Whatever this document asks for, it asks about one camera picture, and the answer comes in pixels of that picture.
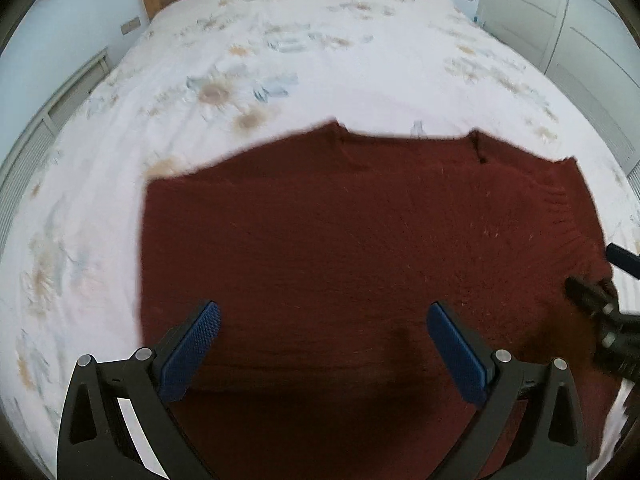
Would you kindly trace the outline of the dark red knit sweater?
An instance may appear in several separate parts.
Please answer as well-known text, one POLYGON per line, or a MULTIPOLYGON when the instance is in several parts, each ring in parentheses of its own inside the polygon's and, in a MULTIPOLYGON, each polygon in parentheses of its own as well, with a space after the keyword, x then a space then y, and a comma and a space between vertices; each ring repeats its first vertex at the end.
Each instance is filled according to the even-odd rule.
POLYGON ((478 131, 332 122, 145 192, 144 342, 204 300, 221 308, 172 411, 224 479, 427 477, 473 413, 426 331, 436 300, 519 360, 564 359, 598 457, 620 383, 593 365, 570 276, 612 282, 576 162, 478 131))

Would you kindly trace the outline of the white wardrobe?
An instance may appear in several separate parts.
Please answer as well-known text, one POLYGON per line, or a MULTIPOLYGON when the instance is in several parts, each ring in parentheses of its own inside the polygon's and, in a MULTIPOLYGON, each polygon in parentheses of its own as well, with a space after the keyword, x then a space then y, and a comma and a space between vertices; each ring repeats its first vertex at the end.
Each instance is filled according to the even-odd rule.
POLYGON ((480 0, 478 20, 582 112, 625 174, 639 167, 639 47, 608 0, 480 0))

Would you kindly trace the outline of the white radiator cover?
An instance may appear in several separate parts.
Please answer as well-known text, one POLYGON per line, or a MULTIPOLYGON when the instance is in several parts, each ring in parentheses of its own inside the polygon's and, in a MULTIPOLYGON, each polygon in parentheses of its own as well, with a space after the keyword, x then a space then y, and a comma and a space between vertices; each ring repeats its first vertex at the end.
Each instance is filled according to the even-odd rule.
POLYGON ((1 165, 1 249, 6 246, 11 224, 32 175, 38 169, 73 112, 110 73, 106 49, 85 62, 43 104, 1 165))

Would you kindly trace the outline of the floral white bed cover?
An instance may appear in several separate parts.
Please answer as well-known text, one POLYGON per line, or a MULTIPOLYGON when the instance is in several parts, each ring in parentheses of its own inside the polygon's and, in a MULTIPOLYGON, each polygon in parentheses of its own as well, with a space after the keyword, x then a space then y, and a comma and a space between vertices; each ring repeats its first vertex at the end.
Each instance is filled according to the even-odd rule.
POLYGON ((1 165, 85 62, 112 69, 27 185, 1 249, 1 407, 18 446, 54 474, 75 359, 137 347, 138 241, 150 179, 336 119, 398 136, 474 128, 575 157, 605 237, 639 245, 639 201, 589 120, 538 68, 450 0, 182 0, 115 54, 78 0, 44 6, 1 57, 1 165))

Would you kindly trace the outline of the left wall socket plate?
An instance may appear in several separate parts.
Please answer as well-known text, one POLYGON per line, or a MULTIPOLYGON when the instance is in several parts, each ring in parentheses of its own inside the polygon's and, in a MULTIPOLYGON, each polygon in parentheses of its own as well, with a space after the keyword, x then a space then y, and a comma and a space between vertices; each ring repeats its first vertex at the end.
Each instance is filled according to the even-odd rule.
POLYGON ((135 16, 128 22, 120 25, 120 32, 122 33, 122 36, 126 36, 130 34, 130 32, 133 32, 134 30, 139 28, 140 26, 141 26, 140 18, 138 16, 135 16))

